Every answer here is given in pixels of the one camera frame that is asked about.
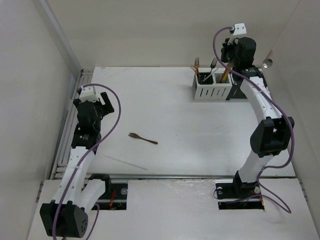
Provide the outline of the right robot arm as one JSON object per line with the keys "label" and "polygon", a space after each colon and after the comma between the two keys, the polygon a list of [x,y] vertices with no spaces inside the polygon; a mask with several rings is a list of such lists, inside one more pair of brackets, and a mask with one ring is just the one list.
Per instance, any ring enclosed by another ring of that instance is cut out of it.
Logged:
{"label": "right robot arm", "polygon": [[283,114],[270,103],[270,94],[262,72],[253,64],[256,42],[249,37],[227,38],[222,45],[221,60],[231,65],[232,79],[248,99],[257,119],[250,136],[250,154],[231,183],[216,184],[219,199],[244,199],[257,193],[257,178],[268,162],[288,147],[292,117]]}

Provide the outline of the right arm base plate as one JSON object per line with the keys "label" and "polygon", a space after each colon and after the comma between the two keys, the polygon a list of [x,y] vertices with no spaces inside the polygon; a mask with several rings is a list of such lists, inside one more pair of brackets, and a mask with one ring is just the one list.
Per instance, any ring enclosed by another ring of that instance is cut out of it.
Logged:
{"label": "right arm base plate", "polygon": [[264,210],[260,186],[236,187],[232,182],[215,183],[219,210]]}

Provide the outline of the clear chopstick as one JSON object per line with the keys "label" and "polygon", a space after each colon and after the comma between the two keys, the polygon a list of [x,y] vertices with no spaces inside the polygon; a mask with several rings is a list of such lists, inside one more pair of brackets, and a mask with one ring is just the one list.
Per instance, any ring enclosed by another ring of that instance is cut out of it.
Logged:
{"label": "clear chopstick", "polygon": [[145,168],[145,167],[142,167],[142,166],[139,166],[139,165],[136,165],[136,164],[133,164],[133,163],[130,163],[130,162],[127,162],[127,161],[123,161],[123,160],[120,160],[120,159],[117,159],[117,158],[114,158],[114,157],[111,157],[111,156],[107,156],[107,155],[103,155],[104,157],[106,158],[109,158],[111,160],[114,160],[114,161],[117,161],[117,162],[120,162],[120,163],[123,163],[123,164],[126,164],[126,165],[130,165],[132,167],[136,167],[136,168],[139,168],[139,169],[142,169],[142,170],[145,170],[147,171],[148,169]]}

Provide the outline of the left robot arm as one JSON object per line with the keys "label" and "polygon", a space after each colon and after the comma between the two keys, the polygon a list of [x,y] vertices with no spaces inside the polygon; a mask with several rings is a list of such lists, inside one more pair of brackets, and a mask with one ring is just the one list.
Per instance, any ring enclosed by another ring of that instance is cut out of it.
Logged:
{"label": "left robot arm", "polygon": [[53,239],[82,238],[89,222],[89,212],[97,200],[111,195],[108,175],[96,174],[85,181],[101,142],[101,121],[115,110],[106,92],[73,101],[77,109],[69,162],[57,192],[49,203],[43,203],[40,217],[46,234]]}

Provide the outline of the gold fork green handle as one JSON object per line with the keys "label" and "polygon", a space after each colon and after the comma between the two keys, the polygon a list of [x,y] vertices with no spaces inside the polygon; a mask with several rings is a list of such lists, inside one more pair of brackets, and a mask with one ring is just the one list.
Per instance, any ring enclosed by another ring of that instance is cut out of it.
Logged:
{"label": "gold fork green handle", "polygon": [[194,60],[194,68],[195,68],[195,73],[199,75],[199,67],[200,67],[200,58],[196,57]]}

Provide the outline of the small copper three-tine fork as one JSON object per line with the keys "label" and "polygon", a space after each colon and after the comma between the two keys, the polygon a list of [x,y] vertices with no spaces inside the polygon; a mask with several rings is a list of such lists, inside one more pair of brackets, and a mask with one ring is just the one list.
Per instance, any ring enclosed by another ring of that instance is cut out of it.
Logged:
{"label": "small copper three-tine fork", "polygon": [[154,144],[154,145],[158,145],[158,144],[159,144],[157,141],[143,138],[143,137],[141,137],[141,136],[139,136],[138,134],[133,133],[133,132],[130,132],[130,133],[128,134],[128,136],[131,137],[131,138],[134,138],[134,139],[139,139],[139,140],[143,140],[143,141],[149,142],[149,143]]}

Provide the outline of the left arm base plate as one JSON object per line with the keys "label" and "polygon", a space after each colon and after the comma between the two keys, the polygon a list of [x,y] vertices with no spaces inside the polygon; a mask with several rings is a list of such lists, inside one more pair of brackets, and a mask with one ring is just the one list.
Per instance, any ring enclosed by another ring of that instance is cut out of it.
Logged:
{"label": "left arm base plate", "polygon": [[105,192],[96,203],[102,211],[122,211],[127,209],[128,181],[109,177]]}

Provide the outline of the gold knife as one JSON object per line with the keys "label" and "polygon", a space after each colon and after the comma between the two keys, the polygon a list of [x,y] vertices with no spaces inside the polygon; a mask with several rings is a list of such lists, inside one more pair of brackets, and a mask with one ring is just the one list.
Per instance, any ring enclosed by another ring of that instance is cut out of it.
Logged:
{"label": "gold knife", "polygon": [[228,79],[228,76],[229,76],[229,72],[230,72],[230,69],[233,67],[233,65],[231,63],[228,63],[227,65],[227,68],[225,68],[221,78],[220,78],[220,83],[225,83],[226,80]]}

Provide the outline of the black fork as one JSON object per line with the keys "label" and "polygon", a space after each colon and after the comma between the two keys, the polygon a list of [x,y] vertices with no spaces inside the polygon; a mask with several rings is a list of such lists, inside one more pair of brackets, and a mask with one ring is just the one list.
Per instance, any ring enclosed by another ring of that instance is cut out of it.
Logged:
{"label": "black fork", "polygon": [[217,62],[218,62],[218,59],[215,57],[210,64],[210,74],[203,79],[203,82],[205,82],[212,75],[213,69],[216,68]]}

